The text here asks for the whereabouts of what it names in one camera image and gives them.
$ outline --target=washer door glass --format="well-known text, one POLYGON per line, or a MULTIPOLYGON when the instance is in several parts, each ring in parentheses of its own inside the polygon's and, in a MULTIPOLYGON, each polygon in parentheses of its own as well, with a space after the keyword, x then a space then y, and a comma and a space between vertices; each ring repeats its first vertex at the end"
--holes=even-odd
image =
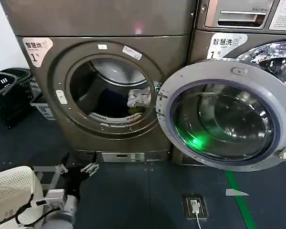
POLYGON ((129 63, 109 58, 80 65, 70 80, 70 91, 81 111, 102 123, 138 120, 151 101, 144 75, 129 63))
POLYGON ((286 42, 275 42, 240 55, 238 59, 257 64, 286 85, 286 42))
POLYGON ((172 104, 179 138, 217 160, 245 160, 262 154, 274 139, 270 114, 251 92, 225 83, 192 87, 172 104))

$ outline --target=floor outlet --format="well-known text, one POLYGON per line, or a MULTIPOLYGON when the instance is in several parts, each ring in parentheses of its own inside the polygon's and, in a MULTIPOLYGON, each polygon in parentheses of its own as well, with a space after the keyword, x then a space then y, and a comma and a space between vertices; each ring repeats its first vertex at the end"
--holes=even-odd
POLYGON ((207 213, 207 209, 205 206, 203 196, 199 194, 187 194, 187 195, 183 194, 182 200, 183 200, 185 216, 187 219, 196 219, 196 215, 195 213, 193 213, 193 210, 192 210, 192 204, 195 202, 195 200, 200 205, 198 218, 201 220, 207 219, 208 213, 207 213))

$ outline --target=green light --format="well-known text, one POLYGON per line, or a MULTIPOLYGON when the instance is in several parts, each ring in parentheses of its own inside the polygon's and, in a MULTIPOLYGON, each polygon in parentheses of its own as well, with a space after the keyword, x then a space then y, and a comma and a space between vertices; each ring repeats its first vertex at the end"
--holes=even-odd
POLYGON ((193 143, 196 147, 199 147, 199 148, 201 148, 202 145, 203 145, 203 142, 200 141, 200 140, 197 139, 197 138, 194 138, 194 139, 192 140, 192 143, 193 143))
POLYGON ((208 142, 207 136, 204 135, 198 135, 194 136, 192 133, 190 133, 187 130, 180 130, 176 128, 177 133, 181 137, 181 139, 184 141, 185 144, 187 144, 190 148, 193 150, 198 150, 198 151, 204 151, 205 147, 208 142))

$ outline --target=white cloth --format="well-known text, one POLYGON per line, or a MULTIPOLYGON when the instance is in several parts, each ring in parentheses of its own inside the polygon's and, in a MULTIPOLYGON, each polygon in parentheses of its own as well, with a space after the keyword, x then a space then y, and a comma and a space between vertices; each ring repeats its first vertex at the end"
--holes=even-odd
POLYGON ((145 89, 132 89, 128 94, 128 107, 149 107, 151 101, 150 87, 145 89))

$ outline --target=green line on floor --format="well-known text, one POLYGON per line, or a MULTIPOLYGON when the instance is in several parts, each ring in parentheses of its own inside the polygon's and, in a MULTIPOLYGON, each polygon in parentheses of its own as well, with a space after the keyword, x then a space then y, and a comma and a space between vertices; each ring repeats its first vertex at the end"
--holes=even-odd
MULTIPOLYGON (((228 182, 230 183, 231 188, 240 191, 238 184, 234 178, 233 172, 231 171, 224 171, 225 175, 227 176, 228 182)), ((256 229, 253 217, 251 216, 249 209, 246 205, 246 202, 243 197, 235 197, 237 205, 240 209, 240 212, 243 216, 244 222, 248 229, 256 229)))

